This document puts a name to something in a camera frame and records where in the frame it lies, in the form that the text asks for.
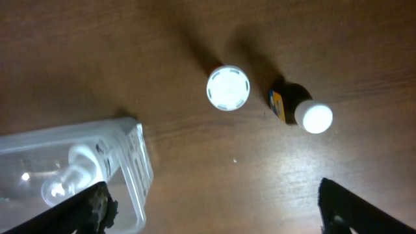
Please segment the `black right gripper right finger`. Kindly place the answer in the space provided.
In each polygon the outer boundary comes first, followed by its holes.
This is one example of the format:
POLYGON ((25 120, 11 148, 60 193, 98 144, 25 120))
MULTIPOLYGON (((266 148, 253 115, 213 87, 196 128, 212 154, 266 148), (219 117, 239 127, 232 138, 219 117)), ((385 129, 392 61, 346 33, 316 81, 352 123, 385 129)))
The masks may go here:
POLYGON ((322 233, 408 233, 415 229, 393 218, 335 181, 322 178, 318 188, 322 233))

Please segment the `white spray bottle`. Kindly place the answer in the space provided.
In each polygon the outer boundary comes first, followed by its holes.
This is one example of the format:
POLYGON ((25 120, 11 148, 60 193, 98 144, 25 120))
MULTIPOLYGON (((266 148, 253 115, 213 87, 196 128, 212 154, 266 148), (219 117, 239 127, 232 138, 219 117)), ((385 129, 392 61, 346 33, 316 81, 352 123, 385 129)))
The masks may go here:
POLYGON ((68 166, 42 184, 42 198, 48 206, 56 206, 93 184, 104 181, 98 157, 92 145, 72 146, 68 152, 68 166))

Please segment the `orange tablet tube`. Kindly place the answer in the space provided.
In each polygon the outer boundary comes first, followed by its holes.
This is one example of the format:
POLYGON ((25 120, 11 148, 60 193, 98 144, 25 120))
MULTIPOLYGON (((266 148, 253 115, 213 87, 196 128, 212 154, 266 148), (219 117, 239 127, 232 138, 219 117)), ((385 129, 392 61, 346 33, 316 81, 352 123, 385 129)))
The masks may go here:
POLYGON ((239 67, 223 65, 210 74, 206 92, 208 100, 215 108, 235 111, 246 103, 250 95, 250 82, 239 67))

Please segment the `dark brown medicine bottle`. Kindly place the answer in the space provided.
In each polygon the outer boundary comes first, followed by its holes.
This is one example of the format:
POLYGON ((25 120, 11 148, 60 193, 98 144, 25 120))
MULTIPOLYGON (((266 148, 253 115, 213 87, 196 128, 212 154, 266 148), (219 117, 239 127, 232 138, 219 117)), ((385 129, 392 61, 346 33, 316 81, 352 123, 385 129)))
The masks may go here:
POLYGON ((315 101, 302 85, 276 82, 268 92, 270 108, 287 125, 298 125, 312 134, 327 131, 333 123, 333 112, 326 104, 315 101))

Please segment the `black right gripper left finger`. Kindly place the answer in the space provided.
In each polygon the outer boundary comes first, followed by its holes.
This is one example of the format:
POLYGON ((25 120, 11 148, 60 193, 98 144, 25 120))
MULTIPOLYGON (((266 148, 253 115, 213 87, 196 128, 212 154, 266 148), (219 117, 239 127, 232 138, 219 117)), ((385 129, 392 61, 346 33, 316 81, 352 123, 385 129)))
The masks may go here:
POLYGON ((118 201, 99 182, 5 234, 105 234, 117 214, 118 201))

